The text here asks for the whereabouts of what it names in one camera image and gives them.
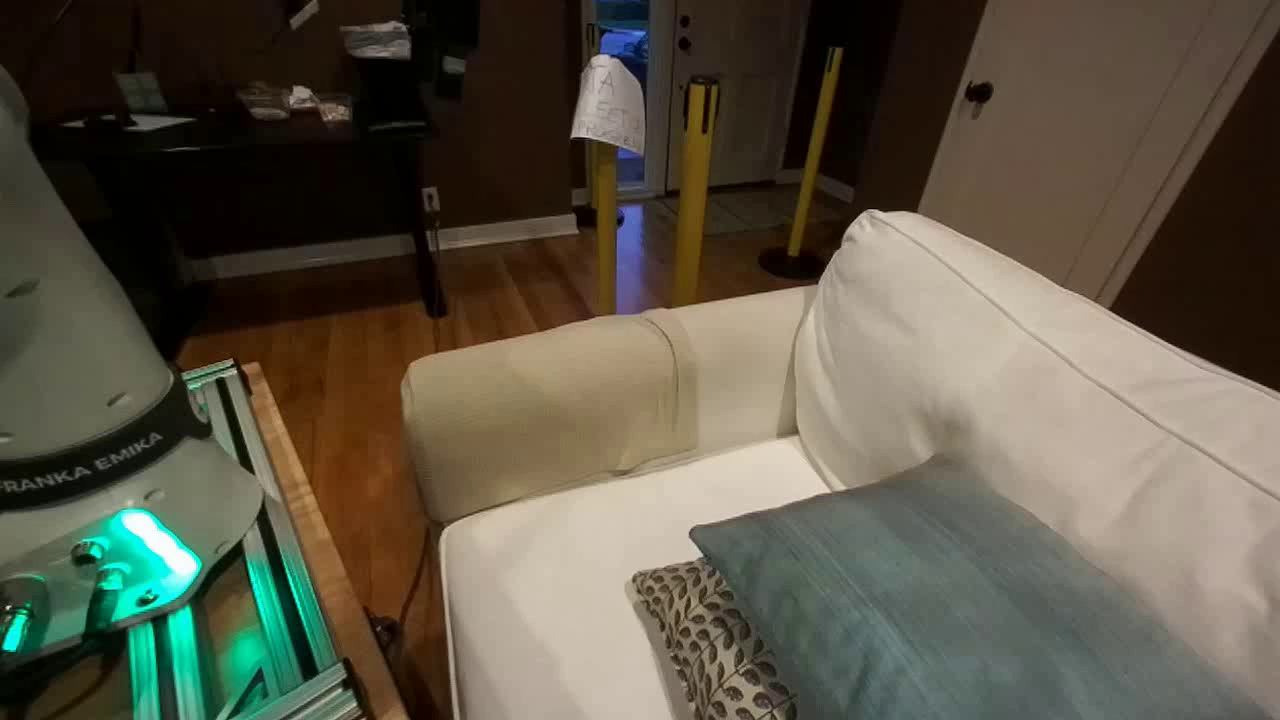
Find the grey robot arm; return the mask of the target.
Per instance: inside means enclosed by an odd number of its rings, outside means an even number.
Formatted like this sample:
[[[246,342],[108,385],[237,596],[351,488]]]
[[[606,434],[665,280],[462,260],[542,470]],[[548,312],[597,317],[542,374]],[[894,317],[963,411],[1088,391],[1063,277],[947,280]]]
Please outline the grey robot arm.
[[[259,501],[50,188],[0,69],[0,660],[185,605]]]

